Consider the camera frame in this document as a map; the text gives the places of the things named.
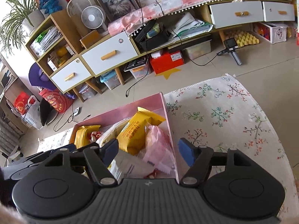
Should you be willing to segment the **red cardboard box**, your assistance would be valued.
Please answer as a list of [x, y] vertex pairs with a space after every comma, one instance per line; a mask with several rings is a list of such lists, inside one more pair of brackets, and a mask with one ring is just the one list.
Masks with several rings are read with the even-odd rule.
[[181, 51], [176, 51], [174, 53], [164, 51], [160, 57], [153, 58], [150, 56], [149, 61], [156, 75], [184, 64]]

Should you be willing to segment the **purple plush toy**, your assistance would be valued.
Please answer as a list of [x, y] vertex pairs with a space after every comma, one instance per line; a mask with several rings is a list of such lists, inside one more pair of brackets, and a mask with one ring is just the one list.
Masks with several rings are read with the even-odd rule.
[[28, 79], [31, 86], [46, 88], [52, 91], [57, 89], [55, 84], [52, 83], [52, 81], [47, 77], [47, 75], [42, 71], [37, 63], [34, 63], [31, 66], [28, 74]]

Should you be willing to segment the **black storage box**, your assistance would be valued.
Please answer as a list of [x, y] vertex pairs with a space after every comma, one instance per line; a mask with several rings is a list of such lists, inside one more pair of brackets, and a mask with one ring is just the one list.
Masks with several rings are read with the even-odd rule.
[[139, 49], [148, 52], [168, 42], [170, 35], [162, 22], [151, 20], [132, 38]]

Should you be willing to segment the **yellow egg tray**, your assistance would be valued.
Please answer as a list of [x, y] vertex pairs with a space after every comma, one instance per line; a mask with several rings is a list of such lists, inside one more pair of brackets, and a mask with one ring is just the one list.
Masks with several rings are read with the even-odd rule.
[[226, 33], [227, 38], [234, 38], [239, 48], [258, 45], [260, 40], [253, 34], [242, 30], [233, 30]]

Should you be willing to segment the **potted green plant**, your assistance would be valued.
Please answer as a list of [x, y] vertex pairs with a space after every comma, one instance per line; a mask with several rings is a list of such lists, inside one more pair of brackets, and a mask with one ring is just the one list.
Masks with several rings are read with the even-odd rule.
[[33, 25], [29, 14], [38, 9], [36, 0], [6, 0], [10, 12], [1, 19], [1, 45], [2, 51], [12, 54], [13, 49], [20, 49], [25, 43], [23, 34], [23, 21]]

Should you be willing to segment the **yellow snack packet with label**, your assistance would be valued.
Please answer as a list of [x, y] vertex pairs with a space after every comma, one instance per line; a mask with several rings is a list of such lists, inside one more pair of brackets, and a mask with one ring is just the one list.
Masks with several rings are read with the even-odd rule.
[[145, 126], [147, 124], [158, 126], [165, 120], [159, 114], [137, 107], [137, 112], [117, 136], [119, 149], [131, 155], [137, 155], [145, 147]]

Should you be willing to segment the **white newspaper print snack packet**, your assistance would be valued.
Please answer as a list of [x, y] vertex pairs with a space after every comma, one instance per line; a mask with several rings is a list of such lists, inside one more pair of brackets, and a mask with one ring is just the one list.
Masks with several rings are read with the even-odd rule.
[[155, 168], [140, 158], [119, 150], [108, 170], [120, 182], [124, 178], [146, 178], [154, 173]]

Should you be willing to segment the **pink cardboard box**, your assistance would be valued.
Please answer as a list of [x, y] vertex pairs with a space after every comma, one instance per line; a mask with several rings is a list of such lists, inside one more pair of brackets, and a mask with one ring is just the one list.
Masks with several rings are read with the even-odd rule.
[[100, 134], [96, 146], [113, 138], [119, 152], [108, 169], [118, 181], [125, 177], [179, 179], [175, 146], [162, 93], [81, 121], [73, 127], [69, 143], [91, 145], [92, 132]]

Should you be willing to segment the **long low tv cabinet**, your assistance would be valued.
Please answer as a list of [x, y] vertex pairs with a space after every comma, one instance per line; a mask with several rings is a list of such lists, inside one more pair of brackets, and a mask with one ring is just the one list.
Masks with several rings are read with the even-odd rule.
[[[204, 22], [203, 26], [188, 27], [185, 29], [187, 35], [181, 31], [175, 31], [173, 25], [179, 22], [184, 16], [190, 13], [195, 20]], [[161, 18], [153, 19], [162, 22], [170, 32], [168, 42], [163, 45], [144, 52], [139, 49], [140, 55], [157, 51], [171, 44], [188, 41], [191, 38], [198, 38], [211, 32], [227, 29], [232, 26], [254, 23], [254, 22], [273, 22], [273, 21], [294, 21], [295, 13], [293, 5], [282, 1], [272, 0], [215, 0], [205, 4], [189, 7], [185, 10], [164, 15]], [[129, 36], [136, 35], [140, 28]]]

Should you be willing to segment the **red white candy packet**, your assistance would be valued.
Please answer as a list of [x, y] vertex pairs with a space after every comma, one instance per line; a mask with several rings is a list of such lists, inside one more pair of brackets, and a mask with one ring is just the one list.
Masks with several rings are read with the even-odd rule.
[[104, 132], [102, 132], [102, 131], [91, 132], [90, 137], [89, 137], [90, 143], [96, 142], [103, 134], [104, 134]]

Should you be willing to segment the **pink floral cloth runner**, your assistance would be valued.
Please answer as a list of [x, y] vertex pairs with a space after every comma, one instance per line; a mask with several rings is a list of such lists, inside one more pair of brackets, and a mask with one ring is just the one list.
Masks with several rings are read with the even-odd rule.
[[185, 10], [189, 7], [201, 5], [215, 0], [163, 0], [154, 2], [138, 10], [130, 12], [108, 25], [108, 32], [111, 36], [115, 36], [123, 31], [132, 34], [142, 24], [161, 18], [174, 12]]

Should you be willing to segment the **pink snack packet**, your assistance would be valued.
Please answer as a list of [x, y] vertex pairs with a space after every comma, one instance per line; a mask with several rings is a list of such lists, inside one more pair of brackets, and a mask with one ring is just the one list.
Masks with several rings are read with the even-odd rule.
[[170, 139], [160, 127], [145, 126], [145, 149], [141, 159], [165, 174], [173, 171], [175, 159]]

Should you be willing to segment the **red gift bag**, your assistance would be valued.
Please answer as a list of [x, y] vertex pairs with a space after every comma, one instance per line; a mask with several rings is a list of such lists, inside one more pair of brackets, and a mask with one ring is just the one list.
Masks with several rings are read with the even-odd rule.
[[49, 90], [44, 88], [39, 92], [42, 96], [58, 113], [65, 113], [72, 105], [73, 99], [62, 94], [59, 90]]

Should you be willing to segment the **large yellow snack packet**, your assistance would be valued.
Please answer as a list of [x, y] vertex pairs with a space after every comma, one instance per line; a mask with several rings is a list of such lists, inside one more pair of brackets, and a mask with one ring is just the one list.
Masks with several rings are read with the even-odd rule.
[[89, 126], [80, 126], [75, 134], [75, 145], [76, 148], [81, 148], [86, 145], [89, 145], [91, 139], [91, 133], [98, 131], [101, 125], [89, 125]]

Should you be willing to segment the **pale yellow white snack packet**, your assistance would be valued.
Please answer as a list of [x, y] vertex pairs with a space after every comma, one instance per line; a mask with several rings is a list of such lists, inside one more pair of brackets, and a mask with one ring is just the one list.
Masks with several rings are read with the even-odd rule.
[[116, 139], [117, 136], [122, 132], [130, 118], [124, 118], [123, 120], [113, 124], [97, 141], [96, 143], [103, 147], [111, 139]]

